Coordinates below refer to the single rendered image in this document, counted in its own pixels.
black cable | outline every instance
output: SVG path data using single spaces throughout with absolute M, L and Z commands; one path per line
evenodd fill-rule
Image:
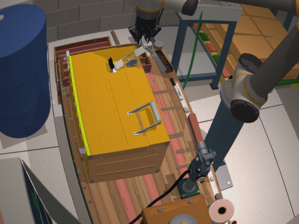
M 162 8 L 161 14 L 160 14 L 160 16 L 159 16 L 159 20 L 158 20 L 158 26 L 160 25 L 160 19 L 161 19 L 161 16 L 162 16 L 163 10 L 164 10 L 164 8 Z
M 166 191 L 164 194 L 162 194 L 160 197 L 156 198 L 155 200 L 153 200 L 148 206 L 152 207 L 156 202 L 158 202 L 160 199 L 164 198 L 166 195 L 168 195 L 173 189 L 175 189 L 175 187 L 179 184 L 179 182 L 184 178 L 184 176 L 186 176 L 186 174 L 190 174 L 191 170 L 187 169 L 185 172 L 182 173 L 182 175 L 176 180 L 176 182 L 168 189 L 168 191 Z M 129 224 L 134 224 L 137 220 L 139 220 L 141 218 L 141 213 L 134 218 L 133 221 L 131 221 Z

stack of cardboard boxes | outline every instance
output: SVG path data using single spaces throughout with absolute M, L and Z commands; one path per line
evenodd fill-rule
M 277 21 L 269 9 L 245 4 L 240 4 L 240 6 L 243 8 L 242 15 L 236 25 L 225 62 L 225 68 L 230 75 L 234 74 L 241 54 L 255 55 L 264 62 L 288 35 L 283 25 Z M 228 24 L 208 23 L 203 23 L 201 26 L 218 55 L 221 53 L 228 26 Z M 296 64 L 283 79 L 294 80 L 298 74 L 299 65 Z

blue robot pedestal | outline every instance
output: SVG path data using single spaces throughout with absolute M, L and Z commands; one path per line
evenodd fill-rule
M 187 192 L 183 191 L 182 186 L 183 186 L 183 183 L 185 183 L 187 181 L 187 179 L 188 178 L 182 179 L 177 185 L 177 189 L 178 189 L 178 192 L 179 192 L 179 195 L 180 195 L 181 199 L 186 199 L 186 198 L 189 198 L 189 197 L 192 197 L 192 196 L 195 196 L 195 195 L 199 195 L 201 193 L 197 183 L 195 184 L 195 189 L 192 192 L 187 193 Z

blue table frame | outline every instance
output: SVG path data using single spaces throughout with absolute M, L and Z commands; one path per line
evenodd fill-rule
M 173 56 L 172 56 L 172 60 L 171 60 L 171 64 L 173 66 L 173 69 L 175 70 L 175 72 L 178 72 L 178 68 L 179 68 L 179 63 L 180 63 L 180 59 L 181 59 L 181 55 L 182 55 L 182 50 L 183 50 L 183 46 L 184 46 L 184 41 L 185 41 L 185 37 L 186 37 L 186 32 L 187 32 L 187 27 L 191 27 L 193 26 L 193 24 L 198 23 L 198 20 L 183 20 L 180 15 L 176 12 L 178 18 L 179 18 L 179 26 L 178 26 L 178 31 L 177 31 L 177 35 L 176 35 L 176 40 L 175 40 L 175 45 L 174 45 L 174 51 L 173 51 Z M 216 72 L 215 73 L 209 73 L 209 74 L 192 74 L 189 77 L 189 80 L 209 80 L 209 79 L 213 79 L 212 83 L 210 83 L 210 86 L 213 90 L 218 90 L 218 83 L 220 81 L 228 54 L 229 54 L 229 50 L 231 47 L 231 43 L 233 40 L 233 36 L 235 33 L 235 29 L 236 29 L 236 25 L 237 22 L 232 22 L 232 21 L 213 21 L 213 20 L 202 20 L 201 21 L 202 24 L 228 24 L 228 28 L 227 28 L 227 32 L 226 32 L 226 36 L 224 39 L 224 43 L 223 43 L 223 47 L 221 50 L 221 54 L 219 57 L 219 61 L 216 67 Z M 201 43 L 201 45 L 204 45 L 200 38 L 198 38 L 199 42 Z

metal handle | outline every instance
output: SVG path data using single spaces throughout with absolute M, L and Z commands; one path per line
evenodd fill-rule
M 151 111 L 152 111 L 152 114 L 153 114 L 153 117 L 154 117 L 156 123 L 154 123 L 154 124 L 152 124 L 152 125 L 150 125 L 150 126 L 144 128 L 144 129 L 142 129 L 142 130 L 140 130 L 140 131 L 134 132 L 134 135 L 135 135 L 135 136 L 137 136 L 137 135 L 139 135 L 140 133 L 145 132 L 145 131 L 147 131 L 148 129 L 151 129 L 151 128 L 153 128 L 153 127 L 155 127 L 155 126 L 157 126 L 157 125 L 159 125 L 159 124 L 162 123 L 162 120 L 161 120 L 159 111 L 158 111 L 157 106 L 156 106 L 156 104 L 155 104 L 154 101 L 148 102 L 148 103 L 146 103 L 146 104 L 144 104 L 144 105 L 142 105 L 142 106 L 140 106 L 140 107 L 138 107 L 138 108 L 136 108 L 136 109 L 134 109 L 134 110 L 132 110 L 132 111 L 130 111 L 130 112 L 127 112 L 127 114 L 128 114 L 128 115 L 131 115 L 131 114 L 133 114 L 133 113 L 135 113 L 135 112 L 137 112 L 137 111 L 139 111 L 139 110 L 141 110 L 141 109 L 147 107 L 148 105 L 150 105 L 150 108 L 151 108 Z

